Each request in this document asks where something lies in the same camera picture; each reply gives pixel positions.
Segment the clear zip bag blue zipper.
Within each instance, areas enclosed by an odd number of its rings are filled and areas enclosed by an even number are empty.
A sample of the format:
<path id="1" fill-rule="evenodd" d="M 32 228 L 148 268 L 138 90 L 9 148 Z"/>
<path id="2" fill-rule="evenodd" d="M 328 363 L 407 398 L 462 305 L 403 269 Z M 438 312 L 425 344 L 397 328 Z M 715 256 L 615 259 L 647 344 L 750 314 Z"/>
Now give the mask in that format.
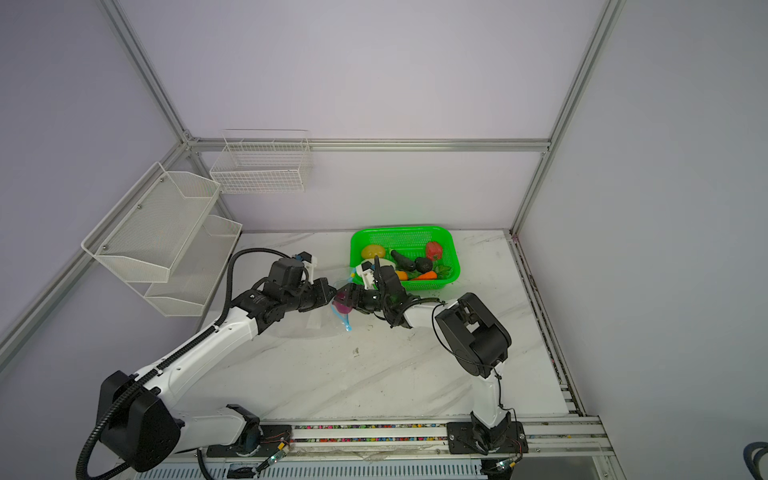
<path id="1" fill-rule="evenodd" d="M 346 281 L 341 281 L 332 286 L 338 291 L 346 284 L 348 284 Z M 332 302 L 309 312 L 304 331 L 307 337 L 333 337 L 349 333 L 352 330 L 350 313 L 344 316 L 340 315 L 333 307 Z"/>

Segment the green plastic basket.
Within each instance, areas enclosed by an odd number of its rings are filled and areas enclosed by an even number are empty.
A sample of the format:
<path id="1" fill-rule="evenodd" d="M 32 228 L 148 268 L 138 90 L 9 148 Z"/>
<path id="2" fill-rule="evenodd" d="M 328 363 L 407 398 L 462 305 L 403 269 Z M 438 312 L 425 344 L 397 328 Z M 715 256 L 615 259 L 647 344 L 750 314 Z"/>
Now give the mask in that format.
<path id="1" fill-rule="evenodd" d="M 419 281 L 414 280 L 416 273 L 409 274 L 409 280 L 404 283 L 404 288 L 409 292 L 432 291 L 454 284 L 460 277 L 461 266 L 452 234 L 440 226 L 380 227 L 355 232 L 349 243 L 349 266 L 353 273 L 351 280 L 359 285 L 363 284 L 355 273 L 355 267 L 364 261 L 361 258 L 361 250 L 369 244 L 385 247 L 386 259 L 394 262 L 390 255 L 391 250 L 397 250 L 411 259 L 425 257 L 425 245 L 430 241 L 439 242 L 444 250 L 443 258 L 433 261 L 433 264 L 444 263 L 452 266 L 452 275 L 448 279 Z"/>

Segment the purple toy onion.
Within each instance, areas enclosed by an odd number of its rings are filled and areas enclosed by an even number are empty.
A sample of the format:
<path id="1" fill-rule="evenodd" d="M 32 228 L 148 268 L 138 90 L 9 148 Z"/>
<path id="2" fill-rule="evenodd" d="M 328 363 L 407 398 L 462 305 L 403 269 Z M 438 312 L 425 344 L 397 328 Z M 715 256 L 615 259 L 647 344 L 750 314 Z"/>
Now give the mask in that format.
<path id="1" fill-rule="evenodd" d="M 337 298 L 333 300 L 332 305 L 335 310 L 342 316 L 348 315 L 353 310 L 353 307 L 347 305 L 343 300 Z"/>

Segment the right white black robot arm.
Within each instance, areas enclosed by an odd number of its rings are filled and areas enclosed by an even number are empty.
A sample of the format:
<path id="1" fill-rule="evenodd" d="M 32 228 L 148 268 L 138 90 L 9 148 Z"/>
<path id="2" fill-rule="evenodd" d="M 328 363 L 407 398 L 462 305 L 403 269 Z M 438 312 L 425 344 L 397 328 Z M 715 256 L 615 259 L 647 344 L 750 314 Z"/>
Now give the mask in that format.
<path id="1" fill-rule="evenodd" d="M 349 283 L 336 293 L 336 310 L 342 315 L 351 310 L 374 315 L 392 328 L 431 328 L 441 348 L 475 379 L 467 445 L 487 454 L 515 441 L 516 414 L 503 403 L 501 374 L 512 338 L 480 298 L 466 293 L 444 301 L 412 294 L 395 268 L 378 258 L 363 263 L 359 273 L 361 285 Z"/>

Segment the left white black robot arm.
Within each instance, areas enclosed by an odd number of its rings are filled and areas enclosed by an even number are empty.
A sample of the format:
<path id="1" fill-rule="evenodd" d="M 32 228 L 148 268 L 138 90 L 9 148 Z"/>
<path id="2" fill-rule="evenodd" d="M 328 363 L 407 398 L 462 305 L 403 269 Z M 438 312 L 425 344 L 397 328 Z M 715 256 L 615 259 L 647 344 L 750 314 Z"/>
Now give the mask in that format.
<path id="1" fill-rule="evenodd" d="M 148 471 L 172 454 L 212 445 L 250 456 L 265 444 L 260 418 L 239 404 L 228 403 L 212 413 L 183 412 L 177 405 L 229 353 L 289 312 L 328 305 L 336 291 L 326 278 L 313 277 L 317 261 L 308 252 L 278 253 L 268 276 L 235 296 L 234 267 L 243 254 L 236 252 L 228 262 L 224 305 L 217 320 L 160 360 L 131 375 L 116 371 L 103 381 L 97 420 L 76 463 L 77 478 L 89 478 L 88 465 L 97 444 L 123 461 L 104 473 L 106 479 L 127 469 Z"/>

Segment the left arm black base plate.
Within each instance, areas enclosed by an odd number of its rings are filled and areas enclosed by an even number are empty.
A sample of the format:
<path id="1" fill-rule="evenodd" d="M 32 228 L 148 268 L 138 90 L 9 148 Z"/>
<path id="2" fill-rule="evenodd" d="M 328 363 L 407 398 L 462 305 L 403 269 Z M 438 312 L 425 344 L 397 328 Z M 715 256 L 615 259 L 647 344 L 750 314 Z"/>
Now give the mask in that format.
<path id="1" fill-rule="evenodd" d="M 281 444 L 287 447 L 292 433 L 289 424 L 262 424 L 247 430 L 234 444 L 209 446 L 205 453 L 209 458 L 267 458 L 275 454 Z"/>

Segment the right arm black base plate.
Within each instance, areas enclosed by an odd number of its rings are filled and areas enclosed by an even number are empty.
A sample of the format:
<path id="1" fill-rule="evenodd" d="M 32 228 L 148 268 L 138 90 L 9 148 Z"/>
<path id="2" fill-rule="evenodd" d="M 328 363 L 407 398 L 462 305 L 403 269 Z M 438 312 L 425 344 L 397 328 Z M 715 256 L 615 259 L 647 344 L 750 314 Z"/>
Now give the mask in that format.
<path id="1" fill-rule="evenodd" d="M 493 428 L 482 422 L 450 422 L 446 426 L 451 454 L 520 454 L 529 452 L 523 424 L 505 419 Z"/>

